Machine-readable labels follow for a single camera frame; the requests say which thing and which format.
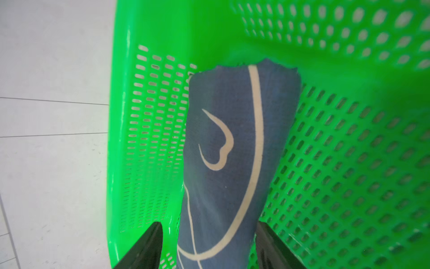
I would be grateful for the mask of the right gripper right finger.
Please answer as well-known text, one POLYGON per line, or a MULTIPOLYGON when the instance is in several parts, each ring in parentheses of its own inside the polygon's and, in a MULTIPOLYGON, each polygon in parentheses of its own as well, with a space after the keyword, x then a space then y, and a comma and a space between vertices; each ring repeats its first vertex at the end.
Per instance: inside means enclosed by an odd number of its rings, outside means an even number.
POLYGON ((255 243, 260 269, 306 269, 267 223, 258 221, 255 243))

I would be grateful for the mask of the dark blue embroidered pillowcase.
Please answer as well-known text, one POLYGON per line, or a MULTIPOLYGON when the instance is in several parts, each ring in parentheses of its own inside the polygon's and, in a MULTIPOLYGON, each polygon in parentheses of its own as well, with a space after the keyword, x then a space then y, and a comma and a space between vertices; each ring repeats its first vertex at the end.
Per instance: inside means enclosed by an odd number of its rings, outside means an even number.
POLYGON ((269 59, 190 78, 178 268, 247 267, 301 85, 269 59))

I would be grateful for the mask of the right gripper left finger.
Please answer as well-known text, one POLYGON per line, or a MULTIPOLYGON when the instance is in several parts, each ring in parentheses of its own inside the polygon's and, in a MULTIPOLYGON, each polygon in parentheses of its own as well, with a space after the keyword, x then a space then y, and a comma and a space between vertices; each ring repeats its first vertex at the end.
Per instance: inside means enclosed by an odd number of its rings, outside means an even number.
POLYGON ((154 222, 114 269, 158 269, 162 245, 162 224, 154 222))

